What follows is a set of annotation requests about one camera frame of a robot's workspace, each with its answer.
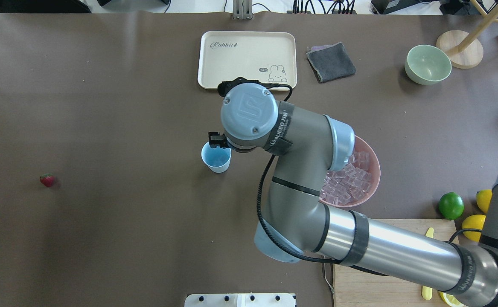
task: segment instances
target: towel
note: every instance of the towel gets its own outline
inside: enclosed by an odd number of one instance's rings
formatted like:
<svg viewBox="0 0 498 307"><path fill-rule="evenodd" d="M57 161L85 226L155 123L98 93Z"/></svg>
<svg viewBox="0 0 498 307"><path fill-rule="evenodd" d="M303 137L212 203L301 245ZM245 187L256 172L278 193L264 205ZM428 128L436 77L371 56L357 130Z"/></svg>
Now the towel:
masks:
<svg viewBox="0 0 498 307"><path fill-rule="evenodd" d="M335 45L312 47L306 56L319 82L344 78L355 73L355 65L349 58L342 42Z"/></svg>

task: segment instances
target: blue paper cup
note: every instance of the blue paper cup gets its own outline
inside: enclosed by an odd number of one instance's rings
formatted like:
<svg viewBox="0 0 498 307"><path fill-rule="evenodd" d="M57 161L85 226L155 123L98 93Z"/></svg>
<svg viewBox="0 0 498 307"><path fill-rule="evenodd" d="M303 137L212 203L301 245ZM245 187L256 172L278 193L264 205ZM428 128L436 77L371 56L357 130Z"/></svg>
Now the blue paper cup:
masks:
<svg viewBox="0 0 498 307"><path fill-rule="evenodd" d="M232 157L231 148L211 148L209 142L206 142L201 149L201 159L215 173L223 173L230 166Z"/></svg>

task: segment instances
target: plastic tray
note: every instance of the plastic tray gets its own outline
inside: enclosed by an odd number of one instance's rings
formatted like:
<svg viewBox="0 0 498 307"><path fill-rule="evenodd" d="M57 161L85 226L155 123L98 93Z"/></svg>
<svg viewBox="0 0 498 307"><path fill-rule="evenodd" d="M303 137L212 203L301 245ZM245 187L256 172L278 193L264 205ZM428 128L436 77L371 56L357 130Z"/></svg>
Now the plastic tray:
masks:
<svg viewBox="0 0 498 307"><path fill-rule="evenodd" d="M216 89L239 76L296 86L295 39L284 32L209 31L201 37L198 83Z"/></svg>

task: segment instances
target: lemon slice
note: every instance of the lemon slice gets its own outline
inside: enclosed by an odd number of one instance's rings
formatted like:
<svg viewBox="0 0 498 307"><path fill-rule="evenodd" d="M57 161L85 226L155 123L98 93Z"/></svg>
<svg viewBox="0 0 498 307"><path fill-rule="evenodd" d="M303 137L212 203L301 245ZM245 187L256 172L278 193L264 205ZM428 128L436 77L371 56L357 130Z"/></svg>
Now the lemon slice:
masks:
<svg viewBox="0 0 498 307"><path fill-rule="evenodd" d="M460 303L453 295L448 295L444 292L438 292L438 294L440 295L440 298L442 299L442 301L444 301L444 303L448 304L448 306L451 306L451 307L464 307L465 306L462 303Z"/></svg>

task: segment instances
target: knife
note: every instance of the knife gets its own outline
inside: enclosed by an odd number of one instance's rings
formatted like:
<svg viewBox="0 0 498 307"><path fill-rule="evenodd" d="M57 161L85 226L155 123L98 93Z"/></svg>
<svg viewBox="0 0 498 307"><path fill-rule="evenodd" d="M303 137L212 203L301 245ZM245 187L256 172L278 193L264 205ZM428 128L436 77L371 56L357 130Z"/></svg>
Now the knife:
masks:
<svg viewBox="0 0 498 307"><path fill-rule="evenodd" d="M429 227L427 233L425 233L425 237L433 237L433 235L434 235L434 229L433 227ZM421 288L421 296L429 301L433 297L433 289L423 286L423 288Z"/></svg>

